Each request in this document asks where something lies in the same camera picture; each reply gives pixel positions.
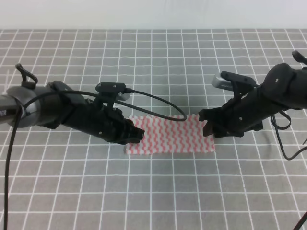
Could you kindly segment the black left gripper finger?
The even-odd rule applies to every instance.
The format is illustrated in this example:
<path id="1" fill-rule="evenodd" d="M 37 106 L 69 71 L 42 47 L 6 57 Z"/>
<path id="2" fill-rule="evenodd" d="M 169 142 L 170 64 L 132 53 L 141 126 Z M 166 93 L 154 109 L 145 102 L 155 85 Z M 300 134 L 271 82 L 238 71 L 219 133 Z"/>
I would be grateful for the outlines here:
<path id="1" fill-rule="evenodd" d="M 126 129 L 125 129 L 126 136 L 137 136 L 137 137 L 140 137 L 141 140 L 143 139 L 144 130 L 136 127 L 132 120 L 125 119 L 125 126 L 126 126 Z"/>
<path id="2" fill-rule="evenodd" d="M 141 138 L 137 136 L 114 136 L 112 142 L 120 145 L 126 145 L 129 143 L 137 144 L 140 142 L 140 140 Z"/>

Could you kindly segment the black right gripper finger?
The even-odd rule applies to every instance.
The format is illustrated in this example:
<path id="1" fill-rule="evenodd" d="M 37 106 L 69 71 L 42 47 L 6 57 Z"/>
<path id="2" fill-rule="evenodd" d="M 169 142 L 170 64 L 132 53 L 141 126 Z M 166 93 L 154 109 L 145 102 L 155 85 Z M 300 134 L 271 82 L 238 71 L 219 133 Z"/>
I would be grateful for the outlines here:
<path id="1" fill-rule="evenodd" d="M 199 121 L 207 121 L 215 124 L 223 124 L 225 122 L 224 111 L 221 107 L 212 109 L 202 109 L 199 111 Z"/>
<path id="2" fill-rule="evenodd" d="M 215 138 L 220 138 L 221 134 L 221 128 L 219 124 L 215 124 L 213 122 L 207 122 L 203 129 L 202 134 L 204 137 L 208 137 L 210 135 L 213 135 Z"/>

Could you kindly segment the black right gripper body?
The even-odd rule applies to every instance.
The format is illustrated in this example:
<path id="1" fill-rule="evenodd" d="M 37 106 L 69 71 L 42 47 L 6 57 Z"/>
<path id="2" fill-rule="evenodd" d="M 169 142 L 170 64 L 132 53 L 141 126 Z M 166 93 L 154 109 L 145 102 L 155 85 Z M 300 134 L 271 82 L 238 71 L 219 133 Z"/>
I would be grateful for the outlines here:
<path id="1" fill-rule="evenodd" d="M 263 129 L 263 120 L 276 113 L 276 103 L 261 93 L 248 93 L 222 115 L 226 131 L 216 131 L 216 138 L 242 137 L 248 131 Z"/>

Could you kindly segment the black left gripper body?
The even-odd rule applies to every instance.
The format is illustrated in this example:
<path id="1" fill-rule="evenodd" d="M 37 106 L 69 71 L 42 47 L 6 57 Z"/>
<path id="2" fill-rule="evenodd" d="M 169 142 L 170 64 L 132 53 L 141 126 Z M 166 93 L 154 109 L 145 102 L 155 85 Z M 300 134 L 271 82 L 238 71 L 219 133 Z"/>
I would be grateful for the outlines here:
<path id="1" fill-rule="evenodd" d="M 121 112 L 105 106 L 99 109 L 92 103 L 77 105 L 62 125 L 111 143 L 114 136 L 126 136 L 125 118 Z"/>

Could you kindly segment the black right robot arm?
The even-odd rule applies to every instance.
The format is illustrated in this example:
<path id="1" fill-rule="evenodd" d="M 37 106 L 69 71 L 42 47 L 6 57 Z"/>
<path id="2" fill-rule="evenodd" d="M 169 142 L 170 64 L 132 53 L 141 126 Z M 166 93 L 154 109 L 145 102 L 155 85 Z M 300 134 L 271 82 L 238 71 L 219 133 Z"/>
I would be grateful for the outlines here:
<path id="1" fill-rule="evenodd" d="M 212 86 L 232 91 L 234 97 L 221 107 L 199 111 L 199 121 L 206 121 L 205 137 L 242 137 L 245 132 L 262 130 L 263 120 L 276 113 L 307 107 L 306 67 L 277 64 L 260 85 L 251 77 L 222 71 Z"/>

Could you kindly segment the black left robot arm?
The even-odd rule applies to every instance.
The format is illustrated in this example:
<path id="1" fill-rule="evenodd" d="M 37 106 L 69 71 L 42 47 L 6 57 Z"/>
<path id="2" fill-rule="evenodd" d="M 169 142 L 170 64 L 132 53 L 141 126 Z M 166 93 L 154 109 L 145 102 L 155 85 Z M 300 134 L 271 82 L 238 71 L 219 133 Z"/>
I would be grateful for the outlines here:
<path id="1" fill-rule="evenodd" d="M 143 139 L 144 130 L 137 128 L 113 106 L 118 95 L 125 91 L 123 83 L 102 82 L 96 87 L 99 93 L 90 99 L 84 97 L 87 93 L 73 90 L 58 80 L 38 86 L 34 74 L 20 63 L 15 67 L 22 82 L 1 95 L 1 123 L 13 126 L 20 114 L 19 128 L 42 126 L 56 129 L 63 125 L 121 145 L 139 143 Z"/>

